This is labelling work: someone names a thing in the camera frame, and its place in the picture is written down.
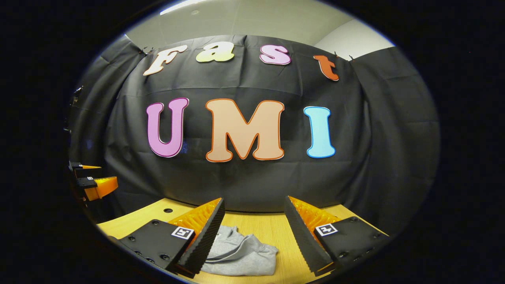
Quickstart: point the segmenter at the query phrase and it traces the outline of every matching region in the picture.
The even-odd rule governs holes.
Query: blue letter i
[[[311,121],[312,132],[312,146],[307,149],[307,155],[312,158],[327,158],[335,155],[328,126],[330,110],[322,107],[306,107],[304,113]]]

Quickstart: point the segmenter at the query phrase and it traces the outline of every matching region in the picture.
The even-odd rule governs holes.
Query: gray shirt
[[[202,271],[229,276],[272,275],[278,249],[262,244],[253,234],[246,236],[237,226],[220,226]]]

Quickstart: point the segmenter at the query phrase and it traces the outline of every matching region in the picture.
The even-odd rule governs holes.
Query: peach letter m
[[[212,113],[212,149],[206,159],[210,162],[227,162],[233,154],[226,148],[230,138],[235,151],[245,159],[258,137],[258,148],[252,156],[258,160],[277,160],[284,156],[280,146],[279,124],[284,105],[277,101],[262,101],[249,122],[234,100],[216,99],[205,107]]]

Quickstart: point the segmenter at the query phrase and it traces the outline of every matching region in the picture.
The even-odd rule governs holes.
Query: black backdrop
[[[230,62],[194,60],[208,42],[234,43]],[[259,60],[266,44],[287,47],[291,63]],[[157,53],[187,50],[162,71],[143,76]],[[326,78],[314,55],[335,62],[339,81]],[[418,209],[435,175],[439,123],[422,78],[397,47],[347,61],[306,44],[254,35],[189,39],[143,56],[127,37],[114,42],[85,72],[72,105],[70,159],[101,166],[119,188],[102,207],[115,218],[160,198],[193,205],[223,197],[227,210],[283,212],[286,195],[317,207],[343,204],[395,237]],[[177,156],[156,155],[147,141],[147,106],[185,97],[185,147]],[[246,120],[264,100],[284,105],[280,143],[284,157],[258,161],[249,155],[226,163],[205,158],[211,149],[212,99],[233,99]],[[303,109],[326,107],[335,155],[306,154],[311,127]],[[160,115],[160,137],[170,137],[171,115]],[[252,148],[258,147],[254,142]],[[229,151],[234,151],[228,142]]]
[[[19,2],[6,19],[4,68],[11,68],[5,76],[15,92],[5,104],[10,122],[5,125],[21,134],[7,139],[9,156],[17,163],[7,167],[12,190],[4,199],[5,227],[11,233],[5,243],[6,271],[14,282],[79,283],[100,277],[138,283],[159,276],[114,254],[75,206],[64,168],[58,167],[66,160],[61,128],[68,94],[90,60],[131,23],[123,22],[127,15],[145,7],[109,3],[34,7]],[[440,1],[339,4],[405,51],[434,94],[442,128],[437,178],[411,225],[339,281],[496,283],[503,271],[495,246],[502,185],[496,44],[503,7]]]

